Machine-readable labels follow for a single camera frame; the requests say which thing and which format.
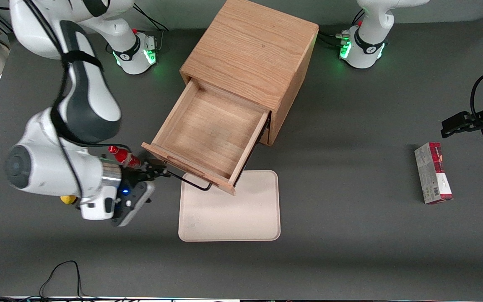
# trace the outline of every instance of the cardboard box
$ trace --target cardboard box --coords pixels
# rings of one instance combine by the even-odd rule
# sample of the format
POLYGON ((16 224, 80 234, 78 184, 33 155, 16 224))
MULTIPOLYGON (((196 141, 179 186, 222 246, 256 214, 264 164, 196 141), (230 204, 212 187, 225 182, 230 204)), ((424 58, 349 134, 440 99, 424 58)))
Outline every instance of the cardboard box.
POLYGON ((426 143, 415 150, 415 158, 424 203, 433 205, 452 199, 452 191, 443 169, 441 143, 426 143))

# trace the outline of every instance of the wooden cabinet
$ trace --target wooden cabinet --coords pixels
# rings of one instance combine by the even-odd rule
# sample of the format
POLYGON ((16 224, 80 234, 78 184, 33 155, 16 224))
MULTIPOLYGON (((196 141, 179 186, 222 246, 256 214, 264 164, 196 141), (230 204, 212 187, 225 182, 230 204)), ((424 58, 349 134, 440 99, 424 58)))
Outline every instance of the wooden cabinet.
POLYGON ((259 136, 274 143, 317 34, 314 23, 227 0, 180 69, 186 89, 153 142, 142 146, 234 195, 259 136))

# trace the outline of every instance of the green led light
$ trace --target green led light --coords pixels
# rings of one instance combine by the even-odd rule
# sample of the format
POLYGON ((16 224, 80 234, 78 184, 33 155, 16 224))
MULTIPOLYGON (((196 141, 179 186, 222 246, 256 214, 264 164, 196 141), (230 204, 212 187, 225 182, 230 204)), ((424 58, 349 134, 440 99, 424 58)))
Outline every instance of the green led light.
POLYGON ((146 59, 148 60, 148 63, 150 63, 150 65, 156 63, 156 52, 154 50, 143 49, 143 53, 146 59))
POLYGON ((120 66, 119 58, 117 57, 117 55, 115 54, 115 52, 113 52, 113 56, 115 57, 115 60, 117 60, 117 65, 120 66))
POLYGON ((342 49, 340 50, 340 56, 345 59, 348 57, 349 50, 351 49, 351 42, 348 41, 346 44, 342 46, 342 49))
POLYGON ((379 51, 379 54, 377 55, 377 58, 379 59, 381 57, 381 54, 383 53, 383 48, 385 47, 385 43, 382 44, 381 50, 379 51))

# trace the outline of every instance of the wooden box top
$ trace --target wooden box top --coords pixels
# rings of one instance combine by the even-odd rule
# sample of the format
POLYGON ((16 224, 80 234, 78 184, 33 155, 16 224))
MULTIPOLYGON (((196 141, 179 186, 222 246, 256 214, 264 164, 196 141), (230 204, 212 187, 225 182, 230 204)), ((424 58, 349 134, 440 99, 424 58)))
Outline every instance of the wooden box top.
POLYGON ((276 110, 318 25, 247 0, 227 0, 180 72, 276 110))

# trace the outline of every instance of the drawer handle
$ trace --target drawer handle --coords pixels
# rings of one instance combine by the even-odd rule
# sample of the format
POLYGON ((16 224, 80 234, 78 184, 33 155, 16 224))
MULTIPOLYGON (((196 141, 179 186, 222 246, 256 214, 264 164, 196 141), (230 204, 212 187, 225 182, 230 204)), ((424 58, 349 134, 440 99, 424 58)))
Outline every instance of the drawer handle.
POLYGON ((208 191, 208 190, 211 188, 211 183, 209 183, 207 187, 200 187, 199 185, 196 185, 196 184, 194 184, 194 183, 190 182, 189 180, 185 180, 184 178, 182 178, 182 177, 180 177, 180 176, 178 176, 178 175, 174 174, 174 173, 173 173, 173 172, 171 172, 171 171, 167 171, 167 174, 172 175, 172 176, 175 176, 175 177, 176 177, 176 178, 178 178, 179 180, 182 180, 183 182, 185 182, 185 183, 187 183, 187 184, 190 184, 190 185, 192 185, 192 186, 194 186, 194 187, 196 187, 197 189, 202 190, 202 191, 208 191))

